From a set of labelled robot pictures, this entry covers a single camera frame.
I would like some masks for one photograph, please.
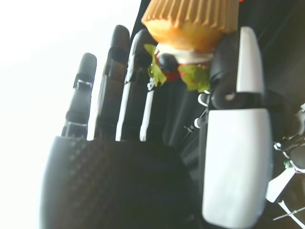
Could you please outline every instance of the blueberry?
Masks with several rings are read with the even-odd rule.
[[[161,70],[171,73],[178,69],[178,62],[173,55],[164,53],[158,56],[159,67]]]

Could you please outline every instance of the textured palm surface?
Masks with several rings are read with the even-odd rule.
[[[57,137],[44,176],[42,228],[180,228],[192,197],[169,148]]]

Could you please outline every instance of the white cream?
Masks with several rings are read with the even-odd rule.
[[[157,50],[159,51],[157,57],[161,54],[168,53],[173,55],[179,64],[203,63],[211,61],[213,58],[213,53],[201,54],[195,50],[179,50],[160,43],[157,45]]]

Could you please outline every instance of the white background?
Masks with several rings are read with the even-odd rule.
[[[115,25],[140,0],[0,1],[0,228],[36,229],[43,171],[79,62],[97,57],[92,106]]]

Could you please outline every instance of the pleated paper cup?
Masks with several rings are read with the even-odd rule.
[[[142,23],[159,43],[210,53],[237,30],[238,7],[239,0],[152,0]]]

